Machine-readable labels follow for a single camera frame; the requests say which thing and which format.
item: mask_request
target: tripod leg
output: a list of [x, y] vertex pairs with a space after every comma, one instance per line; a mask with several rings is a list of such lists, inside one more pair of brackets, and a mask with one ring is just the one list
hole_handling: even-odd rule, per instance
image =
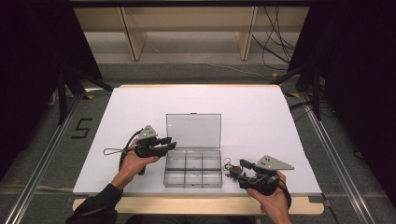
[[83, 73], [82, 71], [78, 70], [77, 68], [69, 68], [69, 70], [72, 73], [78, 75], [79, 77], [82, 77], [82, 78], [85, 78], [85, 79], [89, 80], [91, 83], [95, 84], [98, 87], [102, 87], [103, 89], [105, 89], [107, 91], [113, 91], [113, 87], [112, 86], [109, 86], [105, 82], [103, 82], [103, 81], [101, 81], [99, 79], [96, 79], [94, 77], [91, 77], [90, 75], [87, 75], [87, 74]]
[[314, 67], [314, 83], [312, 83], [314, 92], [313, 92], [313, 109], [314, 109], [314, 114], [317, 116], [318, 120], [321, 120], [320, 117], [320, 108], [319, 108], [319, 96], [320, 96], [320, 72], [317, 66]]
[[289, 71], [288, 73], [286, 73], [285, 75], [283, 75], [281, 78], [271, 82], [271, 84], [280, 84], [286, 80], [288, 80], [291, 77], [294, 77], [295, 75], [301, 73], [303, 70], [305, 69], [305, 64], [301, 64], [300, 66], [292, 69], [291, 71]]
[[64, 118], [67, 115], [66, 89], [64, 87], [64, 71], [62, 70], [58, 75], [58, 94], [60, 108], [59, 124], [61, 124], [62, 122], [64, 122]]

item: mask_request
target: wrist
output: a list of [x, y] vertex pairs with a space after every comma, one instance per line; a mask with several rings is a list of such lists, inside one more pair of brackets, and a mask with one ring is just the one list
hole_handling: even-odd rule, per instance
[[279, 221], [275, 222], [274, 224], [291, 224], [291, 219], [289, 215], [285, 215]]
[[133, 179], [133, 176], [125, 174], [125, 172], [123, 171], [120, 171], [111, 181], [111, 185], [119, 190], [123, 190], [125, 186], [127, 186]]

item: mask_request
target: metal rail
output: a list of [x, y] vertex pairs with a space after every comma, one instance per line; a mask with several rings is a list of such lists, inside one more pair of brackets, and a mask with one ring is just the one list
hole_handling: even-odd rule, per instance
[[[308, 96], [306, 93], [300, 93], [302, 96], [302, 101], [307, 102], [309, 101]], [[355, 209], [356, 214], [358, 215], [359, 220], [361, 223], [367, 224], [374, 224], [375, 220], [372, 216], [366, 201], [364, 201], [363, 197], [361, 196], [358, 187], [353, 182], [347, 168], [345, 167], [340, 155], [338, 154], [337, 150], [335, 149], [334, 145], [332, 144], [332, 140], [330, 136], [327, 134], [326, 129], [324, 128], [322, 122], [317, 120], [314, 113], [311, 111], [309, 105], [305, 106], [305, 111], [308, 113], [308, 116], [315, 128], [315, 131], [318, 134], [320, 142], [322, 143], [330, 161], [332, 162], [332, 166], [335, 172], [340, 179], [344, 190], [346, 191], [346, 195], [348, 196], [350, 202], [352, 203], [353, 208]]]
[[36, 187], [38, 186], [38, 183], [46, 172], [53, 157], [53, 154], [55, 153], [56, 148], [64, 135], [64, 131], [67, 128], [70, 118], [72, 117], [73, 112], [75, 111], [80, 99], [81, 95], [75, 95], [73, 97], [72, 102], [70, 103], [70, 106], [68, 108], [68, 115], [64, 119], [64, 122], [58, 125], [58, 127], [56, 128], [54, 135], [51, 137], [49, 144], [47, 145], [47, 148], [41, 156], [40, 161], [35, 167], [35, 170], [30, 176], [29, 181], [24, 186], [20, 197], [12, 206], [6, 221], [7, 224], [17, 224], [21, 222], [21, 219], [23, 218], [23, 215], [26, 212], [30, 201], [32, 201], [32, 198], [35, 195]]

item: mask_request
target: black curtain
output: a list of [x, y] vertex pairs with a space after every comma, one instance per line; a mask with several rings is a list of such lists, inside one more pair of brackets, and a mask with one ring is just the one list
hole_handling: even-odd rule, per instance
[[73, 8], [28, 0], [0, 3], [0, 178], [29, 138], [67, 66], [101, 78]]
[[[326, 94], [357, 150], [396, 207], [396, 2], [346, 0], [309, 9], [290, 69], [319, 54]], [[332, 23], [334, 16], [337, 22]], [[311, 76], [305, 71], [302, 76]], [[307, 79], [311, 84], [313, 78]]]

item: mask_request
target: person's left hand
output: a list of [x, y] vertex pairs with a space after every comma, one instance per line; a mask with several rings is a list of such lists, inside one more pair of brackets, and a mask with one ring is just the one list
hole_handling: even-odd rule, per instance
[[134, 176], [139, 174], [146, 165], [154, 163], [159, 159], [158, 157], [140, 158], [136, 156], [134, 150], [128, 151], [122, 162], [119, 173], [114, 177], [113, 181], [111, 181], [111, 184], [117, 189], [123, 190], [123, 188], [134, 179]]

